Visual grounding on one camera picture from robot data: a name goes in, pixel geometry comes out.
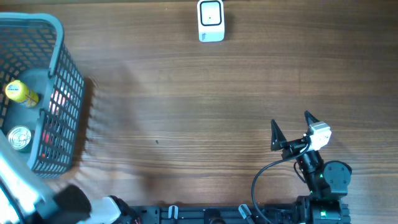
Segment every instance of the gray basket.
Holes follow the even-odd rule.
[[[27,109],[6,97],[5,87],[15,79],[39,94],[37,106]],[[85,83],[57,18],[0,13],[0,83],[3,134],[27,126],[34,131],[32,150],[20,155],[30,169],[43,178],[65,173],[72,165]]]

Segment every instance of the tin can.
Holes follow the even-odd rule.
[[[7,134],[7,139],[13,149],[18,152],[30,152],[32,150],[33,133],[25,126],[15,126]]]
[[[7,85],[6,95],[11,100],[25,105],[28,108],[36,106],[39,102],[38,94],[19,80],[14,80]]]

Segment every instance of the cable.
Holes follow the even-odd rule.
[[[293,165],[294,172],[296,172],[296,174],[297,174],[298,177],[301,179],[301,181],[302,181],[304,184],[306,184],[307,182],[306,182],[306,181],[304,180],[304,178],[299,174],[299,172],[297,172],[296,164],[297,164],[297,162],[294,162],[294,165]]]
[[[25,224],[25,219],[24,219],[24,215],[22,214],[17,202],[15,201],[14,197],[11,195],[10,191],[8,191],[6,185],[2,182],[2,180],[0,179],[0,188],[3,191],[3,193],[5,194],[5,196],[8,199],[8,202],[12,205],[12,207],[14,208],[15,212],[17,213],[17,216],[19,218],[19,223],[20,224]]]
[[[254,204],[254,208],[256,208],[256,210],[257,210],[257,212],[260,214],[260,216],[261,216],[263,219],[265,219],[268,223],[271,223],[271,221],[269,221],[269,219],[260,211],[260,208],[257,206],[256,199],[254,198],[254,187],[256,186],[257,179],[259,178],[259,176],[260,176],[266,169],[268,169],[268,168],[270,168],[270,167],[272,167],[272,166],[274,166],[274,165],[280,164],[280,163],[282,163],[282,162],[286,162],[286,161],[290,161],[290,160],[292,160],[292,159],[296,159],[296,158],[298,158],[298,157],[304,155],[304,154],[308,151],[309,148],[310,148],[310,144],[307,144],[307,146],[305,147],[304,151],[302,151],[300,154],[298,154],[298,155],[296,155],[296,156],[293,156],[293,157],[290,157],[290,158],[287,158],[287,159],[281,159],[281,160],[279,160],[279,161],[276,161],[276,162],[273,162],[273,163],[270,163],[270,164],[266,165],[266,166],[263,167],[263,168],[256,174],[256,176],[254,177],[253,183],[251,184],[251,200],[252,200],[252,202],[253,202],[253,204]]]

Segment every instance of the wood grain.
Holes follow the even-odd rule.
[[[280,159],[310,110],[333,129],[324,160],[353,168],[353,223],[398,219],[398,3],[225,2],[226,38],[198,41],[195,2],[12,6],[65,28],[87,83],[75,167],[80,186],[131,205],[251,203],[255,173]],[[257,201],[308,194],[292,162],[267,171]]]

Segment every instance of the yellow bottle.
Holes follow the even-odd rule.
[[[10,100],[22,103],[28,108],[34,107],[39,102],[39,96],[36,92],[29,89],[28,86],[19,80],[10,82],[6,87],[6,95]]]

